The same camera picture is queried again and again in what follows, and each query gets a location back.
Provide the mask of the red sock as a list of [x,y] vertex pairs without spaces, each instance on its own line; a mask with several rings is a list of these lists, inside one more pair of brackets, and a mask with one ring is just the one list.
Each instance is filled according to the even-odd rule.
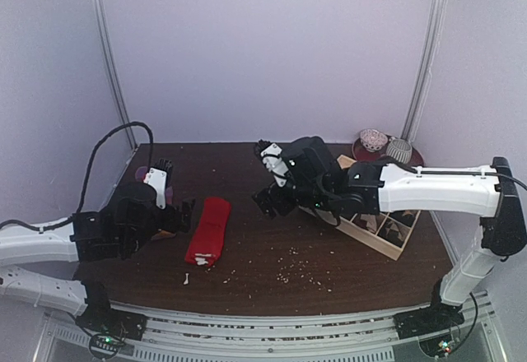
[[211,267],[222,255],[231,204],[220,197],[207,197],[198,227],[184,261],[190,265]]

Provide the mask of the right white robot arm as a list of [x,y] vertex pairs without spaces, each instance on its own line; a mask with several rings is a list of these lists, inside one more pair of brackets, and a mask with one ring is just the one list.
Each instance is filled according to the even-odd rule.
[[433,331],[454,316],[497,262],[526,246],[521,181],[504,157],[473,168],[412,167],[385,156],[343,168],[320,137],[302,137],[280,147],[260,140],[254,154],[273,182],[253,199],[266,216],[286,216],[297,207],[332,225],[359,214],[396,211],[463,212],[479,218],[481,233],[439,282],[436,301],[422,312]]

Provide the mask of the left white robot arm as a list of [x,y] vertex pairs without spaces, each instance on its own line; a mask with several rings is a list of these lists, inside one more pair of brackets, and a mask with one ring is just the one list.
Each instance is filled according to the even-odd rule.
[[158,234],[190,229],[195,202],[172,206],[160,188],[134,182],[120,186],[100,211],[84,211],[40,225],[1,224],[1,295],[87,319],[100,332],[118,326],[105,287],[24,269],[42,262],[98,262],[132,257]]

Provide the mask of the purple orange striped sock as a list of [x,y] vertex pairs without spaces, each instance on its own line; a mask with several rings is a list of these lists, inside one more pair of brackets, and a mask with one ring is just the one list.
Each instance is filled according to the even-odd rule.
[[[147,166],[138,167],[134,175],[135,180],[138,182],[142,182],[145,179],[147,172],[148,172]],[[173,193],[173,188],[171,184],[171,177],[169,177],[166,181],[166,190],[165,190],[166,200],[170,200],[173,197],[173,194],[174,193]]]

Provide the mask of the patterned white bowl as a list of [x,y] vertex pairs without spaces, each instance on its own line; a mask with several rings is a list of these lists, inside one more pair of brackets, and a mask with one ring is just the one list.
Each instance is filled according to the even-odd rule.
[[380,151],[388,144],[389,141],[387,135],[374,128],[361,130],[359,138],[362,146],[369,152]]

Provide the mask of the wooden compartment organiser box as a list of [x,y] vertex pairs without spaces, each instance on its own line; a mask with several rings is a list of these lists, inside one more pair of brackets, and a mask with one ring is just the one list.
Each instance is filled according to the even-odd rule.
[[355,214],[350,219],[342,217],[338,223],[328,211],[301,209],[394,261],[403,253],[421,215],[420,211],[414,210]]

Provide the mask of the striped grey cup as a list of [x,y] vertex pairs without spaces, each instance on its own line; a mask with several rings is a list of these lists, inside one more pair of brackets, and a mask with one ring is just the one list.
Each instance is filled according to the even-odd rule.
[[406,140],[392,137],[386,147],[385,154],[406,165],[412,158],[413,148]]

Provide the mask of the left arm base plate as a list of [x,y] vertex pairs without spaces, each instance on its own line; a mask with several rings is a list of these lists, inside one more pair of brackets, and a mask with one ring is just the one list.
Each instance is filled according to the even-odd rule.
[[147,328],[147,317],[140,313],[89,306],[83,314],[75,317],[75,323],[93,332],[140,341]]

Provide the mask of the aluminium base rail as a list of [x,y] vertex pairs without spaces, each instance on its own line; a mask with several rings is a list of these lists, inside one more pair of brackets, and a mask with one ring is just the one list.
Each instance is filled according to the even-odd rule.
[[[471,328],[475,307],[465,302],[465,323],[452,329],[402,339],[397,313],[424,307],[296,317],[242,317],[187,313],[114,303],[147,317],[140,341],[109,361],[512,361],[487,292],[476,293],[478,318],[459,351],[428,357],[420,347],[440,335],[461,339]],[[68,316],[46,312],[30,361],[96,361],[89,336]]]

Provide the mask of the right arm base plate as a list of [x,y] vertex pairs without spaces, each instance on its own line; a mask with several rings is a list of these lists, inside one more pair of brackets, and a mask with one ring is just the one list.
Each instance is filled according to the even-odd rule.
[[442,331],[464,323],[460,307],[443,304],[397,313],[393,319],[400,340]]

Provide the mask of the right aluminium frame post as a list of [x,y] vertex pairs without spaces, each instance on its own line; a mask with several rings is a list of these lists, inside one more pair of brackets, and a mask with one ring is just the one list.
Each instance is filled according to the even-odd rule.
[[417,69],[407,117],[400,135],[410,143],[413,143],[417,138],[417,131],[424,112],[431,83],[432,65],[441,41],[446,4],[447,0],[431,0],[421,60]]

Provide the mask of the aluminium frame post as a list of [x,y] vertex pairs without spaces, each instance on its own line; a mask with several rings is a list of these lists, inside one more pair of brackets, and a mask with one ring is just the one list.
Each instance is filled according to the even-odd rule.
[[111,97],[114,102],[118,119],[121,124],[130,122],[130,117],[124,102],[123,92],[119,81],[114,54],[110,42],[110,33],[105,15],[104,0],[91,0],[96,18],[96,26],[102,49],[103,64],[110,84]]
[[441,41],[446,4],[447,0],[431,0],[421,60],[417,69],[407,117],[400,135],[410,143],[413,143],[417,138],[417,131],[424,112],[431,83],[432,65]]

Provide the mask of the left aluminium frame post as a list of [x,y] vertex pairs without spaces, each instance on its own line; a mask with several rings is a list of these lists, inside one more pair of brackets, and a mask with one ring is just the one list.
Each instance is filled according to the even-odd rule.
[[96,26],[102,49],[103,64],[110,84],[111,97],[114,102],[118,119],[121,124],[130,122],[130,117],[124,102],[123,92],[119,81],[114,54],[110,42],[110,33],[105,15],[104,0],[91,0],[96,18]]

